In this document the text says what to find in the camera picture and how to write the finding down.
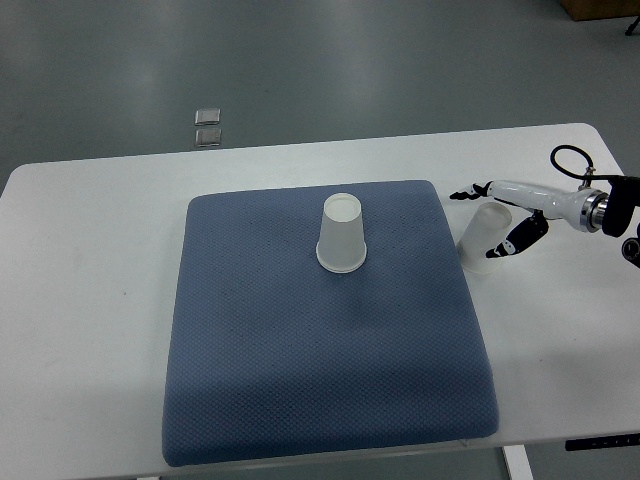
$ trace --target blue seat cushion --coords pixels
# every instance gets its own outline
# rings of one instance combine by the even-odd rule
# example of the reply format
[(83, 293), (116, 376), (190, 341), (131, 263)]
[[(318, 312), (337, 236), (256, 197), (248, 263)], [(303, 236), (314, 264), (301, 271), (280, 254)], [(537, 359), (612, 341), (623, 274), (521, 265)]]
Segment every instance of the blue seat cushion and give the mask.
[[(367, 259), (316, 259), (324, 200), (362, 204)], [(171, 466), (423, 444), (498, 426), (492, 373), (431, 183), (191, 201), (163, 416)]]

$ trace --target white paper cup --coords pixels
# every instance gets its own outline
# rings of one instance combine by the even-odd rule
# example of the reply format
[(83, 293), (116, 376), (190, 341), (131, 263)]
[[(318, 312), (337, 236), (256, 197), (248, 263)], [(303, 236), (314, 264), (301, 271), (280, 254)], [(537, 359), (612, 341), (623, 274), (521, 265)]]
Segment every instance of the white paper cup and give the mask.
[(325, 200), (316, 256), (333, 273), (353, 272), (364, 263), (362, 206), (353, 195), (336, 193)]
[(502, 258), (487, 258), (509, 233), (511, 212), (502, 204), (488, 202), (480, 205), (456, 245), (460, 263), (474, 273), (491, 273), (500, 266)]

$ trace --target concrete floor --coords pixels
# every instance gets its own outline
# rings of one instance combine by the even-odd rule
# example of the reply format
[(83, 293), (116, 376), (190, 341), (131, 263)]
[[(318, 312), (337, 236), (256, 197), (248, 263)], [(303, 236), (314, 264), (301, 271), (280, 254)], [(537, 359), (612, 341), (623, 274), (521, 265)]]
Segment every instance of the concrete floor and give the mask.
[[(632, 20), (574, 23), (558, 0), (3, 0), (0, 191), (24, 163), (192, 150), (208, 106), (221, 148), (586, 122), (640, 175)], [(639, 453), (528, 447), (537, 480), (640, 478)], [(278, 475), (506, 478), (493, 450), (376, 462)]]

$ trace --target white table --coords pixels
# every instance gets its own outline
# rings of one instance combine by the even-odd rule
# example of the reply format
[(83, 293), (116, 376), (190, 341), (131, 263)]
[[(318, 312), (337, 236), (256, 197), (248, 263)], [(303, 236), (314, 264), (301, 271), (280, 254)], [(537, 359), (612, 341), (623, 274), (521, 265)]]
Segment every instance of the white table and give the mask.
[[(619, 173), (598, 133), (583, 124), (20, 167), (0, 198), (0, 478), (172, 471), (161, 454), (162, 404), (193, 197), (427, 179), (457, 239), (479, 202), (448, 194), (472, 182), (575, 189), (578, 182), (549, 163), (561, 143), (587, 150), (599, 173)], [(569, 166), (583, 169), (579, 161)], [(468, 447), (640, 431), (640, 270), (622, 258), (621, 243), (556, 221), (541, 243), (497, 272), (467, 274), (501, 417), (495, 435)], [(284, 461), (345, 455), (354, 453)]]

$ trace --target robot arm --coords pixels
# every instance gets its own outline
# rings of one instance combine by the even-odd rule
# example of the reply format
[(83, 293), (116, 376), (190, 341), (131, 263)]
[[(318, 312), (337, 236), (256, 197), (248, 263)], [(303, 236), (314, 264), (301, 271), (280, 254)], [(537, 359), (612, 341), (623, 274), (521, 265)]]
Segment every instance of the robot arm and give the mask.
[(547, 220), (563, 218), (576, 230), (595, 232), (601, 226), (601, 210), (607, 194), (591, 188), (565, 192), (541, 185), (496, 180), (484, 186), (473, 184), (449, 198), (475, 200), (480, 197), (493, 197), (532, 212), (531, 217), (516, 226), (504, 242), (487, 252), (487, 257), (492, 258), (525, 251), (549, 231)]
[[(588, 167), (578, 175), (561, 167), (556, 161), (560, 150), (572, 150), (582, 155)], [(476, 200), (493, 197), (499, 202), (532, 212), (507, 235), (505, 241), (486, 253), (488, 258), (516, 255), (540, 240), (549, 230), (547, 220), (564, 219), (574, 229), (593, 233), (602, 229), (605, 235), (621, 236), (631, 223), (635, 207), (640, 207), (640, 178), (622, 175), (594, 175), (589, 155), (573, 145), (560, 145), (551, 152), (552, 165), (565, 175), (582, 180), (576, 192), (567, 192), (542, 185), (496, 180), (485, 185), (474, 183), (453, 193), (453, 200)], [(593, 180), (607, 180), (611, 193), (591, 188)], [(629, 238), (622, 246), (622, 255), (640, 268), (640, 239)]]

